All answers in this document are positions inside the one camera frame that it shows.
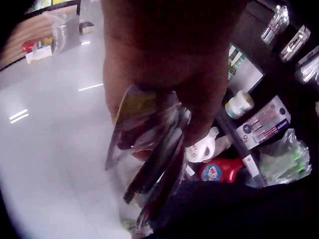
plastic packaged item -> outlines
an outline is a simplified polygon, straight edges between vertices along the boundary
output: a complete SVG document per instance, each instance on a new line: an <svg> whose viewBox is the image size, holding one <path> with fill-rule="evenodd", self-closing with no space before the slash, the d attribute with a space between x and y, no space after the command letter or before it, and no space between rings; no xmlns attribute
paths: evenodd
<svg viewBox="0 0 319 239"><path fill-rule="evenodd" d="M311 172L308 147L297 140L294 129L288 129L281 140L259 150L259 170L268 185L286 184Z"/></svg>
<svg viewBox="0 0 319 239"><path fill-rule="evenodd" d="M243 167L241 159L214 158L205 163L199 170L202 181L226 181L232 183L237 171Z"/></svg>
<svg viewBox="0 0 319 239"><path fill-rule="evenodd" d="M186 148L186 157L188 161L200 163L212 158L215 151L215 138L218 133L218 129L213 127L209 130L208 135L205 138Z"/></svg>
<svg viewBox="0 0 319 239"><path fill-rule="evenodd" d="M240 118L253 107L253 99L248 93L243 91L238 91L237 94L225 104L227 114L233 119Z"/></svg>
<svg viewBox="0 0 319 239"><path fill-rule="evenodd" d="M310 30L304 25L299 29L296 35L290 40L280 53L283 62L289 61L299 49L306 43L310 37Z"/></svg>
<svg viewBox="0 0 319 239"><path fill-rule="evenodd" d="M273 47L274 43L276 42L276 36L283 33L289 25L289 14L287 7L277 5L276 10L276 14L273 16L268 24L268 27L260 36L261 39L271 47Z"/></svg>
<svg viewBox="0 0 319 239"><path fill-rule="evenodd" d="M115 122L106 170L128 155L149 150L146 161L130 182L124 201L133 198L142 211L136 221L139 230L157 218L168 198L185 176L184 130L190 111L181 107L175 92L140 90L132 85L126 91ZM120 172L115 177L121 178Z"/></svg>
<svg viewBox="0 0 319 239"><path fill-rule="evenodd" d="M291 116L278 96L275 96L265 107L237 128L248 149L259 145L288 127Z"/></svg>
<svg viewBox="0 0 319 239"><path fill-rule="evenodd" d="M52 24L53 55L81 45L79 16L75 11L68 13L46 11L43 15L45 15Z"/></svg>

